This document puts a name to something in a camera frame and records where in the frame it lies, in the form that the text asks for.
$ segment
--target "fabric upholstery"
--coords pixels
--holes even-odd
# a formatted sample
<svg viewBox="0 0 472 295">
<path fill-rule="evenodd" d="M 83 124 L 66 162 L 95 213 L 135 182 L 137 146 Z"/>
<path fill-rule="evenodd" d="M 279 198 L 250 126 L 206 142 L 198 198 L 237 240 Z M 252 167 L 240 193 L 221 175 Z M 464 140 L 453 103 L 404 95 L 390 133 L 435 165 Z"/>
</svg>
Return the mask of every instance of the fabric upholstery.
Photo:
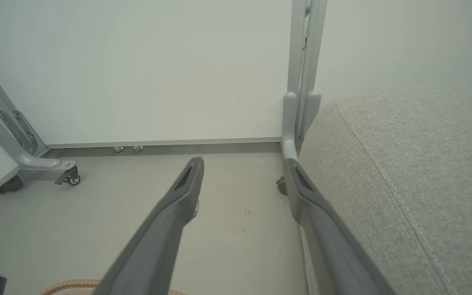
<svg viewBox="0 0 472 295">
<path fill-rule="evenodd" d="M 397 294 L 472 294 L 472 88 L 338 99 L 300 164 Z"/>
</svg>

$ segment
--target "floor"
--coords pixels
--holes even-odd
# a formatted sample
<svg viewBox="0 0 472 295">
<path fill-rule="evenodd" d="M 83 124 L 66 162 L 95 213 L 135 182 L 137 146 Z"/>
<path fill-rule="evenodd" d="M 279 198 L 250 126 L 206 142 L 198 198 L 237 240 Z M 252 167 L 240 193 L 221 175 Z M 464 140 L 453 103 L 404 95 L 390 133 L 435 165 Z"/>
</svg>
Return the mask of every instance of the floor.
<svg viewBox="0 0 472 295">
<path fill-rule="evenodd" d="M 131 149 L 56 151 L 77 161 L 80 184 L 58 186 L 58 173 L 28 171 L 20 174 L 20 191 L 0 195 L 6 294 L 34 295 L 63 280 L 101 278 L 197 155 L 205 163 L 199 211 L 182 234 L 171 289 L 305 293 L 298 226 L 274 185 L 283 165 L 277 146 Z"/>
</svg>

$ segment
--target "wheel caster bracket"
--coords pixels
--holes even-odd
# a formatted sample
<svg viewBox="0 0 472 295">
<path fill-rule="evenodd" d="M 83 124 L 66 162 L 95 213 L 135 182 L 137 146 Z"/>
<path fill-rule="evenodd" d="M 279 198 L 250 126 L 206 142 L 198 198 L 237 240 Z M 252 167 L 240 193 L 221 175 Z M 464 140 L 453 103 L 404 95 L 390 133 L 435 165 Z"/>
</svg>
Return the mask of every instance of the wheel caster bracket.
<svg viewBox="0 0 472 295">
<path fill-rule="evenodd" d="M 81 177 L 77 174 L 77 166 L 66 170 L 54 183 L 61 185 L 62 183 L 68 183 L 69 185 L 76 185 L 81 180 Z"/>
</svg>

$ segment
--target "metal upright post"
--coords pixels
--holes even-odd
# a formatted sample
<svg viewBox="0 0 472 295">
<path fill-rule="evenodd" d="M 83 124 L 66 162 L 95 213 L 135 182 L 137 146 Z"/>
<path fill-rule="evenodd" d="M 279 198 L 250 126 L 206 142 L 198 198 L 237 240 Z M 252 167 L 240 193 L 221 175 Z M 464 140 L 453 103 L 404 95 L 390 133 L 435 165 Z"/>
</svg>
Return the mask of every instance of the metal upright post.
<svg viewBox="0 0 472 295">
<path fill-rule="evenodd" d="M 314 83 L 316 79 L 316 69 L 318 67 L 318 58 L 320 56 L 320 45 L 322 44 L 326 9 L 327 0 L 311 1 L 302 81 L 296 111 L 295 137 L 299 143 L 303 142 L 309 125 L 311 125 L 320 109 L 320 99 L 322 96 L 319 92 L 314 91 Z"/>
<path fill-rule="evenodd" d="M 302 45 L 305 24 L 305 0 L 293 0 L 290 17 L 290 49 L 287 93 L 283 97 L 283 120 L 281 128 L 281 149 L 283 157 L 297 159 L 296 138 L 296 101 L 300 92 L 300 70 L 302 67 Z"/>
<path fill-rule="evenodd" d="M 24 170 L 59 170 L 64 173 L 56 184 L 69 183 L 76 185 L 80 181 L 75 161 L 46 159 L 40 156 L 48 149 L 36 132 L 28 124 L 0 85 L 0 146 Z"/>
<path fill-rule="evenodd" d="M 0 119 L 27 153 L 41 156 L 47 147 L 32 129 L 25 116 L 19 112 L 0 85 Z"/>
</svg>

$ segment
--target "black caster wheel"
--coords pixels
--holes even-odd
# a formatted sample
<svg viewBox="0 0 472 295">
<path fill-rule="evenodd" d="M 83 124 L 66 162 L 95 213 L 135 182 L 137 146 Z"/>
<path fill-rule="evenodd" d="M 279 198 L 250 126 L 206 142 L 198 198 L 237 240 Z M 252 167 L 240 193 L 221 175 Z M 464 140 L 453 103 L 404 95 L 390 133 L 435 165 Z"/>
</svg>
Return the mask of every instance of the black caster wheel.
<svg viewBox="0 0 472 295">
<path fill-rule="evenodd" d="M 281 176 L 277 181 L 276 181 L 277 188 L 281 194 L 284 196 L 287 196 L 287 185 L 285 184 L 285 176 Z"/>
<path fill-rule="evenodd" d="M 67 181 L 67 183 L 69 185 L 77 185 L 79 183 L 79 181 L 81 180 L 81 176 L 76 176 L 74 178 L 70 178 L 69 181 Z"/>
<path fill-rule="evenodd" d="M 0 194 L 5 192 L 15 192 L 18 189 L 21 189 L 21 187 L 23 187 L 23 181 L 21 181 L 19 176 L 16 175 L 9 181 L 5 182 L 5 184 L 0 186 Z"/>
</svg>

